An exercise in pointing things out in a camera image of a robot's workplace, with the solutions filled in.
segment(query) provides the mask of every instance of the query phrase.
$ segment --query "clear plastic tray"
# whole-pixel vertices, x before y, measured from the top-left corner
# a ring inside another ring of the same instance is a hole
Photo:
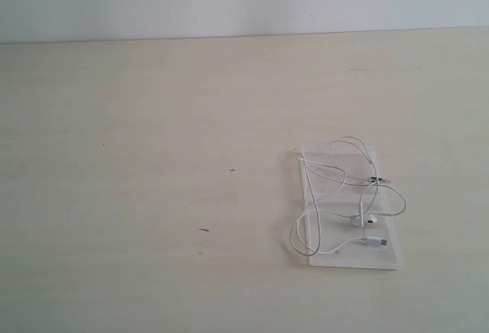
[[[330,143],[309,144],[302,146],[301,152],[304,153],[307,160],[333,165],[331,157],[329,156],[330,148]],[[367,146],[367,149],[377,168],[377,175],[382,177],[374,148]],[[335,162],[339,167],[349,173],[364,179],[373,176],[371,165],[353,146],[337,143],[334,148],[334,157]],[[304,162],[300,161],[300,163],[303,178],[304,207],[306,207],[313,202],[313,199],[306,179]],[[343,174],[338,170],[327,170],[324,167],[311,163],[308,163],[308,169],[324,176],[333,177],[334,179],[343,179]],[[321,209],[327,209],[342,215],[355,215],[358,213],[358,200],[364,187],[345,185],[336,194],[322,199],[324,195],[334,192],[340,184],[323,179],[310,171],[309,180]],[[364,194],[363,203],[365,205],[369,204],[372,200],[375,189],[374,187],[371,188],[371,191]],[[390,213],[390,200],[387,189],[379,187],[377,198],[371,211]],[[381,215],[376,215],[376,217],[376,223],[365,224],[365,233],[367,236],[380,236],[387,239],[386,246],[368,247],[362,242],[351,242],[343,246],[335,254],[315,254],[309,257],[309,265],[324,267],[378,268],[388,270],[395,270],[402,267],[403,257],[400,245],[397,241],[393,217]],[[304,217],[306,243],[311,248],[317,246],[317,222],[318,220],[315,212],[310,212]],[[360,238],[363,236],[361,227],[354,226],[348,218],[321,213],[320,222],[322,226],[321,250],[330,250],[347,239]]]

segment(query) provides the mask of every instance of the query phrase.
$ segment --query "white earphones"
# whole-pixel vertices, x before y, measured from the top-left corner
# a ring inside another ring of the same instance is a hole
[[[357,141],[360,145],[358,145],[358,144],[356,144],[356,143],[354,143],[352,141],[349,141],[349,140]],[[335,162],[335,159],[333,157],[333,149],[335,147],[335,144],[338,143],[338,142],[349,144],[349,145],[355,147],[361,153],[361,155],[363,156],[363,158],[365,158],[366,161],[371,165],[371,168],[372,168],[372,171],[373,171],[374,175],[373,176],[370,176],[368,178],[361,178],[361,177],[356,176],[354,174],[348,173],[346,170],[342,169]],[[388,186],[388,184],[390,183],[390,181],[388,181],[386,179],[383,179],[383,178],[381,178],[381,177],[378,176],[378,174],[377,174],[377,168],[375,167],[374,161],[372,160],[371,155],[368,153],[367,146],[364,144],[364,142],[362,142],[361,140],[359,140],[356,137],[347,136],[347,137],[341,137],[338,140],[331,141],[331,144],[332,145],[330,147],[329,157],[331,158],[331,161],[332,161],[333,165],[326,165],[324,163],[317,163],[315,161],[307,160],[304,153],[302,153],[301,156],[299,157],[299,160],[300,161],[303,161],[304,174],[305,174],[305,177],[306,177],[307,188],[309,188],[309,192],[311,194],[311,198],[313,199],[313,202],[310,203],[310,204],[308,204],[308,205],[306,205],[306,208],[300,213],[300,215],[296,218],[296,221],[293,223],[293,226],[290,229],[290,244],[292,245],[293,249],[297,253],[302,254],[302,255],[304,255],[306,257],[311,257],[311,256],[313,256],[315,254],[331,254],[331,253],[337,253],[338,250],[341,247],[343,247],[344,245],[346,245],[346,244],[348,244],[350,242],[353,242],[353,241],[364,242],[364,243],[366,243],[367,245],[370,245],[370,246],[381,246],[381,245],[384,246],[384,245],[387,245],[387,240],[385,240],[385,239],[367,236],[365,234],[365,224],[368,224],[369,225],[369,224],[375,224],[375,223],[377,223],[378,220],[377,220],[376,215],[379,215],[379,216],[397,216],[397,215],[400,215],[401,213],[403,213],[406,210],[406,200],[405,200],[405,198],[397,190],[395,190],[393,187]],[[334,179],[334,178],[331,178],[331,177],[328,177],[328,176],[324,176],[324,175],[322,175],[320,173],[317,173],[316,171],[311,170],[308,167],[308,164],[313,164],[313,165],[317,165],[318,167],[325,167],[325,168],[328,168],[328,169],[338,170],[343,175],[342,176],[342,180]],[[309,178],[309,173],[314,174],[314,175],[316,175],[316,176],[318,176],[320,178],[327,179],[329,181],[333,181],[334,183],[338,183],[339,186],[338,186],[338,188],[334,192],[328,193],[328,194],[326,194],[326,195],[324,195],[324,196],[322,196],[320,198],[316,198],[316,194],[313,192],[313,188],[311,186],[311,181],[310,181],[310,178]],[[341,188],[343,188],[343,186],[363,186],[364,187],[363,191],[360,194],[359,200],[358,200],[358,213],[356,213],[354,215],[341,215],[339,213],[335,213],[335,212],[331,212],[331,211],[328,211],[328,210],[320,209],[319,208],[318,201],[320,199],[324,199],[324,198],[326,198],[328,196],[331,196],[333,194],[336,194],[337,192],[339,192],[339,190]],[[371,187],[374,187],[375,188],[374,195],[373,195],[372,200],[370,201],[370,203],[365,208],[364,207],[364,203],[363,203],[364,194],[369,189],[371,189]],[[377,198],[377,194],[378,194],[379,188],[381,188],[381,187],[382,188],[389,189],[389,190],[392,190],[393,192],[395,192],[403,200],[403,203],[404,203],[403,204],[403,208],[400,211],[398,211],[396,213],[373,212],[373,211],[370,211],[372,205],[374,204],[374,202],[375,202],[375,200]],[[303,238],[300,236],[300,222],[303,220],[303,218],[306,215],[308,215],[311,212],[315,212],[316,213],[316,219],[318,220],[318,222],[317,222],[318,244],[314,248],[309,247],[306,244],[306,242],[303,240]],[[331,250],[321,251],[320,249],[321,249],[322,228],[321,228],[321,222],[319,222],[319,220],[320,220],[320,214],[321,213],[328,213],[330,215],[335,215],[335,216],[338,216],[338,217],[348,218],[349,221],[350,221],[350,223],[352,225],[354,225],[355,227],[361,227],[362,228],[362,230],[363,230],[363,236],[359,236],[358,238],[352,238],[352,239],[348,239],[346,241],[343,241],[342,243],[340,243],[340,245],[338,245],[337,247],[335,247],[335,248],[333,248]],[[306,253],[304,253],[303,251],[299,250],[296,247],[296,245],[294,244],[294,241],[293,241],[293,235],[294,235],[294,233],[298,237],[300,243],[307,250]]]

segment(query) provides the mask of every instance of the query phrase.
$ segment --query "white wall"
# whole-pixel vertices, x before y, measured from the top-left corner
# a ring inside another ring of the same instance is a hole
[[[0,42],[489,24],[489,0],[0,0]]]

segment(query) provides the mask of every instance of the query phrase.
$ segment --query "white cable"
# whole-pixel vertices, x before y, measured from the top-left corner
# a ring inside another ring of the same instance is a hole
[[[347,139],[352,139],[352,140],[355,140],[358,143],[360,143],[361,146],[364,148],[364,151],[357,144],[355,144],[355,143],[353,143],[351,141],[347,141]],[[362,179],[361,177],[356,176],[356,175],[351,174],[351,173],[348,173],[346,170],[342,169],[335,162],[335,159],[333,157],[333,148],[334,148],[335,144],[338,143],[338,142],[350,144],[351,146],[355,147],[363,155],[363,157],[367,160],[367,162],[369,162],[369,164],[372,166],[372,170],[374,171],[374,176],[373,177],[370,176],[367,179]],[[307,160],[304,153],[301,153],[301,157],[299,157],[299,160],[302,161],[303,162],[303,165],[304,165],[304,174],[306,176],[307,186],[309,187],[309,191],[310,191],[311,197],[313,199],[313,203],[306,204],[306,207],[300,213],[300,215],[296,218],[296,221],[293,223],[292,228],[290,228],[290,244],[292,245],[293,249],[297,253],[302,254],[305,257],[311,257],[311,256],[313,256],[315,254],[331,254],[331,253],[335,253],[341,247],[343,247],[344,245],[346,245],[347,243],[350,243],[352,241],[363,241],[363,242],[365,242],[368,245],[385,245],[385,244],[383,244],[384,242],[387,242],[385,240],[382,240],[380,238],[372,238],[372,237],[366,236],[366,234],[365,234],[365,225],[364,225],[364,215],[367,214],[367,213],[370,213],[372,215],[382,215],[382,216],[397,216],[397,215],[400,215],[401,213],[403,213],[406,210],[406,199],[397,190],[395,190],[393,187],[387,186],[387,185],[381,183],[381,182],[384,182],[384,179],[381,179],[378,176],[377,168],[374,165],[374,161],[372,160],[370,153],[368,152],[367,146],[360,139],[358,139],[356,137],[347,136],[347,137],[341,137],[338,140],[331,141],[331,147],[330,147],[330,151],[329,151],[329,156],[330,156],[331,161],[334,164],[334,166],[326,165],[324,163],[317,163],[317,162],[311,161],[311,160]],[[337,180],[337,179],[329,178],[327,176],[323,176],[322,174],[319,174],[316,171],[311,170],[307,166],[307,164],[314,164],[314,165],[317,165],[318,167],[325,167],[325,168],[328,168],[328,169],[339,170],[339,171],[341,171],[343,173],[343,180],[340,181],[340,180]],[[335,183],[339,183],[340,186],[334,192],[327,193],[324,196],[321,196],[319,198],[316,198],[316,194],[313,191],[311,180],[309,178],[309,172],[311,172],[312,174],[314,174],[314,175],[316,175],[318,177],[321,177],[323,179],[327,179],[327,180],[333,181]],[[355,179],[357,181],[364,182],[364,184],[349,183],[349,182],[346,181],[347,180],[347,177],[350,177],[350,178]],[[328,197],[328,196],[331,196],[333,194],[336,194],[345,185],[346,186],[364,186],[365,187],[365,189],[360,194],[360,199],[358,200],[358,214],[357,215],[342,215],[342,214],[339,214],[339,213],[335,213],[335,212],[331,212],[331,211],[328,211],[328,210],[320,209],[319,208],[318,201],[320,199],[324,199],[325,197]],[[364,194],[367,192],[367,190],[370,189],[372,186],[375,187],[375,193],[374,193],[374,195],[372,197],[372,200],[371,200],[370,204],[368,205],[368,207],[364,209],[362,199],[364,197]],[[400,212],[397,212],[397,213],[386,213],[386,212],[371,212],[370,211],[371,206],[374,204],[374,202],[375,202],[375,200],[377,198],[378,190],[379,190],[380,187],[388,188],[388,189],[394,191],[403,200],[404,206],[403,206],[403,209]],[[315,212],[316,213],[317,224],[318,224],[318,244],[317,244],[317,246],[315,248],[311,248],[310,246],[307,245],[307,243],[300,236],[300,230],[299,230],[301,220],[303,219],[304,216],[308,215],[311,212]],[[320,250],[321,249],[321,241],[322,241],[321,240],[321,238],[322,238],[322,228],[321,228],[321,222],[320,222],[320,215],[321,215],[321,213],[328,213],[330,215],[335,215],[335,216],[343,217],[343,218],[352,218],[352,217],[357,217],[358,216],[360,218],[360,221],[361,221],[360,222],[360,226],[363,229],[364,236],[361,237],[361,238],[352,238],[352,239],[348,239],[347,241],[343,241],[342,243],[340,243],[340,245],[338,245],[337,247],[335,247],[335,248],[333,248],[333,249],[331,249],[329,251],[321,251]],[[296,245],[293,242],[293,233],[294,233],[294,231],[296,232],[296,235],[299,238],[300,243],[310,253],[304,253],[304,252],[302,252],[301,250],[299,250],[296,247]]]

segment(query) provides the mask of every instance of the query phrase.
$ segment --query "table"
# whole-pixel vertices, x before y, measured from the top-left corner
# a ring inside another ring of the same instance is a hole
[[[1,46],[2,331],[487,331],[488,84],[487,27]],[[402,270],[290,251],[294,149],[342,135]]]

